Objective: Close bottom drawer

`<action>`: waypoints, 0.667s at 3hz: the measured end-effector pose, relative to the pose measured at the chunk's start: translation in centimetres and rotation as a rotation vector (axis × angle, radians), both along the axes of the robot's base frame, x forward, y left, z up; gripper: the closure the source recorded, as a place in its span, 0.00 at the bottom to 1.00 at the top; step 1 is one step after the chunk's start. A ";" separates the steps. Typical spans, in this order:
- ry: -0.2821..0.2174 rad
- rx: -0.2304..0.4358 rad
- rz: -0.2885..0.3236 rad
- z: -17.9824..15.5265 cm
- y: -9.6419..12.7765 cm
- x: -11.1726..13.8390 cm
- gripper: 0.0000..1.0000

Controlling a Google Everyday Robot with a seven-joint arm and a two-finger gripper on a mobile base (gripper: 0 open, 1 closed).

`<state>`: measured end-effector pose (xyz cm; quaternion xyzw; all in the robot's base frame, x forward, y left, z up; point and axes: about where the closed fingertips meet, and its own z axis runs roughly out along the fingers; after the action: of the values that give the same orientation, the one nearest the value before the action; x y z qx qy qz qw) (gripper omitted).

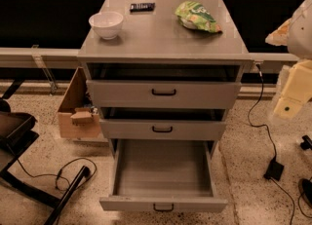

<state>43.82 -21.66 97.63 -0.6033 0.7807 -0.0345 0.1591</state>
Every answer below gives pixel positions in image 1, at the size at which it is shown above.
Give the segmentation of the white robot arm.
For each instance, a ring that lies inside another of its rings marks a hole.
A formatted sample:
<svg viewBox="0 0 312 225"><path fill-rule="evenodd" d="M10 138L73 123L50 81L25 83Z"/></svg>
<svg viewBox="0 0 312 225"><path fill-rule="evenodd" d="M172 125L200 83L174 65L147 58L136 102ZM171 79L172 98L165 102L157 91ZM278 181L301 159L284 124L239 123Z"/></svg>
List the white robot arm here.
<svg viewBox="0 0 312 225"><path fill-rule="evenodd" d="M299 61L288 70L288 77L273 114L281 119L292 119L312 98L312 0L304 0L265 42L273 46L286 46Z"/></svg>

